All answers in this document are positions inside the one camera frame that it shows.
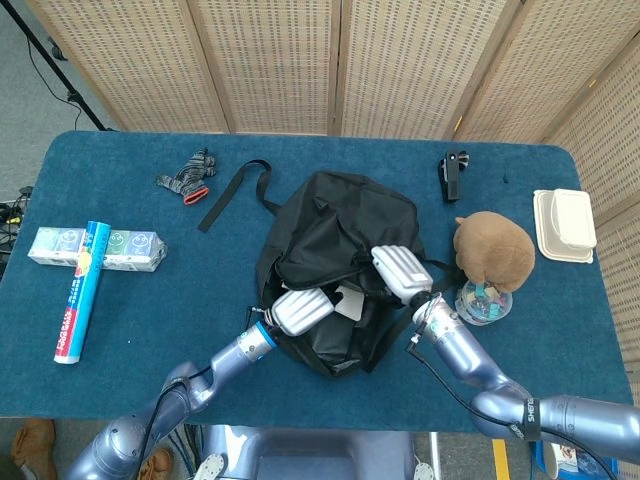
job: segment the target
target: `stuffed toy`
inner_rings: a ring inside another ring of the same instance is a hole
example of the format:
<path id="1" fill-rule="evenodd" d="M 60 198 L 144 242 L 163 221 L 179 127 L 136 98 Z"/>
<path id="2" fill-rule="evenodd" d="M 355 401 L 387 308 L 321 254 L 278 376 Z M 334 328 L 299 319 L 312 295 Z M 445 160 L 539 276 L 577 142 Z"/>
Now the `stuffed toy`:
<path id="1" fill-rule="evenodd" d="M 493 212 L 456 218 L 456 264 L 473 283 L 488 282 L 501 292 L 522 286 L 533 270 L 535 248 L 527 232 Z"/>

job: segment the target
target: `backpack handle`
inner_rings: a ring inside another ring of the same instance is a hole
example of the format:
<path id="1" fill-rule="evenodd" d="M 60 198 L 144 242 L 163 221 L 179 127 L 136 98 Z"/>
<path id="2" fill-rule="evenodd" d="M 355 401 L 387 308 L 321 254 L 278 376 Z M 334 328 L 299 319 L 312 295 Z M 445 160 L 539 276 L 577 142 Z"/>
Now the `backpack handle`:
<path id="1" fill-rule="evenodd" d="M 244 180 L 244 175 L 247 169 L 253 165 L 260 165 L 264 168 L 264 172 L 260 174 L 258 177 L 258 181 L 256 182 L 256 197 L 260 200 L 260 203 L 264 205 L 264 207 L 269 210 L 273 215 L 277 215 L 280 210 L 280 205 L 277 203 L 270 202 L 266 198 L 264 198 L 267 193 L 267 188 L 269 187 L 269 182 L 271 181 L 271 164 L 266 160 L 256 159 L 250 160 L 244 165 L 242 165 L 238 171 L 235 173 L 227 188 L 224 189 L 220 198 L 216 201 L 216 203 L 211 207 L 209 213 L 205 215 L 200 224 L 198 225 L 198 230 L 203 233 L 206 233 L 211 225 L 216 221 L 216 219 L 220 216 L 222 211 L 229 204 L 235 193 L 238 191 L 238 188 L 242 184 Z"/>

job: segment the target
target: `black clip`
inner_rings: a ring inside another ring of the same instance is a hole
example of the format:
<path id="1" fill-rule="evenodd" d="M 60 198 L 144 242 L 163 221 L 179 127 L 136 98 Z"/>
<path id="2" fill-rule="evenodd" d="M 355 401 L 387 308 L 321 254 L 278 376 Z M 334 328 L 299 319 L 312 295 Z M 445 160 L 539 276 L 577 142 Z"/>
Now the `black clip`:
<path id="1" fill-rule="evenodd" d="M 460 172 L 469 166 L 469 154 L 464 150 L 449 150 L 438 165 L 442 193 L 446 202 L 460 199 Z"/>

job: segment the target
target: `black backpack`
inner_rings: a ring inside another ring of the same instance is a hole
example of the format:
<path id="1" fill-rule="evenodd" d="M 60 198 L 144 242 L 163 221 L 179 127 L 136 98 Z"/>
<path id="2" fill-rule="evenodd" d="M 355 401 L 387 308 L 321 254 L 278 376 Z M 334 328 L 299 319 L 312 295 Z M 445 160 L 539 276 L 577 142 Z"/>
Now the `black backpack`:
<path id="1" fill-rule="evenodd" d="M 278 206 L 264 198 L 271 166 L 253 160 L 236 173 L 200 230 L 211 226 L 253 164 L 265 168 L 256 194 L 276 216 L 256 265 L 261 307 L 271 307 L 287 288 L 321 287 L 330 298 L 340 287 L 364 294 L 358 321 L 333 312 L 299 337 L 281 335 L 280 345 L 327 377 L 370 372 L 411 321 L 405 314 L 394 322 L 402 305 L 373 267 L 370 251 L 403 245 L 425 261 L 416 206 L 363 175 L 328 171 L 314 173 Z"/>

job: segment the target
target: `blue tablecloth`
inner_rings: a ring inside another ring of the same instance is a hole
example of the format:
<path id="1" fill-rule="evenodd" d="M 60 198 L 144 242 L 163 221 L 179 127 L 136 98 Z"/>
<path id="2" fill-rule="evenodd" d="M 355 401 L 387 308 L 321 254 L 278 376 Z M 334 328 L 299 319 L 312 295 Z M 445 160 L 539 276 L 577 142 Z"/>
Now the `blue tablecloth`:
<path id="1" fill-rule="evenodd" d="M 154 184 L 207 146 L 219 173 L 209 197 L 185 207 Z M 438 159 L 471 155 L 463 198 L 444 204 Z M 535 238 L 533 191 L 579 188 L 573 160 L 551 146 L 455 144 L 327 137 L 71 132 L 51 145 L 14 253 L 0 285 L 2 415 L 110 418 L 159 392 L 168 371 L 191 359 L 207 365 L 244 327 L 254 304 L 254 266 L 272 223 L 248 175 L 207 234 L 196 225 L 247 160 L 274 166 L 267 197 L 284 202 L 315 170 L 357 172 L 418 206 L 431 258 L 453 258 L 454 217 L 493 210 Z M 83 356 L 53 362 L 73 276 L 38 265 L 27 251 L 40 226 L 154 230 L 169 247 L 155 273 L 104 271 Z M 507 318 L 470 327 L 505 372 L 536 396 L 568 393 L 631 402 L 600 268 L 536 258 Z M 372 374 L 328 380 L 276 351 L 226 388 L 196 420 L 253 426 L 471 431 L 466 412 L 404 353 L 409 331 Z M 422 348 L 435 359 L 428 345 Z M 443 364 L 435 359 L 443 370 Z M 463 395 L 474 390 L 459 386 Z"/>

